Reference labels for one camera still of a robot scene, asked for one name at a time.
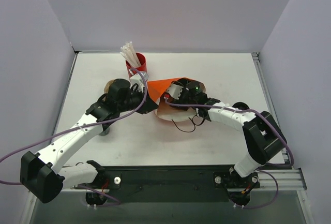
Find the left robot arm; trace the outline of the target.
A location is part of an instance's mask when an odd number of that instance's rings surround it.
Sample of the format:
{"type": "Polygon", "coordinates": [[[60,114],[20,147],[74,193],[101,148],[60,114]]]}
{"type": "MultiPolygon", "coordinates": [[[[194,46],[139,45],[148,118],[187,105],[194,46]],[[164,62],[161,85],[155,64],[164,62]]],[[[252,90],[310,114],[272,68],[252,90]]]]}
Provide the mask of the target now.
{"type": "Polygon", "coordinates": [[[68,133],[52,144],[21,158],[20,182],[42,203],[54,200],[62,189],[88,183],[100,188],[105,182],[102,166],[87,161],[71,168],[65,163],[89,140],[102,134],[110,125],[122,120],[121,113],[147,114],[157,109],[144,79],[115,79],[108,91],[93,103],[68,133]]]}

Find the orange paper bag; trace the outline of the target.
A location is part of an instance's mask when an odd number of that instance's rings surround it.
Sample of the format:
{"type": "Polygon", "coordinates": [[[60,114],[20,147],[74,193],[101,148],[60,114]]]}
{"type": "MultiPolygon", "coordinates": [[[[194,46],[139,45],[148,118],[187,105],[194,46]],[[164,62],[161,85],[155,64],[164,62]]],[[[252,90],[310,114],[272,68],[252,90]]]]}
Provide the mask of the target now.
{"type": "Polygon", "coordinates": [[[179,131],[185,133],[194,132],[198,126],[204,124],[205,120],[201,119],[197,123],[194,121],[198,118],[196,110],[188,107],[172,107],[166,101],[174,101],[175,104],[181,104],[180,97],[185,95],[185,92],[188,90],[188,84],[191,82],[194,82],[194,80],[187,77],[147,82],[149,96],[158,104],[158,108],[154,111],[155,116],[161,120],[172,122],[179,131]],[[178,126],[178,123],[186,121],[192,123],[192,130],[183,130],[178,126]]]}

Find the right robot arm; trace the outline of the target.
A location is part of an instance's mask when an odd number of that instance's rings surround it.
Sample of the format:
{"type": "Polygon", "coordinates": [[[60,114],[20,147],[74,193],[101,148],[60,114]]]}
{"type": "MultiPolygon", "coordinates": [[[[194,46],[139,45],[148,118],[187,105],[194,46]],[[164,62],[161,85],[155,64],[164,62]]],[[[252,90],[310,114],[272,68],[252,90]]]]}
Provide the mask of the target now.
{"type": "Polygon", "coordinates": [[[167,104],[171,107],[193,109],[204,120],[222,123],[243,133],[247,154],[234,165],[234,171],[229,174],[231,184],[236,187],[246,183],[252,172],[267,164],[287,147],[279,126],[267,111],[259,113],[242,102],[229,106],[208,97],[202,84],[191,79],[172,81],[168,93],[171,99],[167,104]]]}

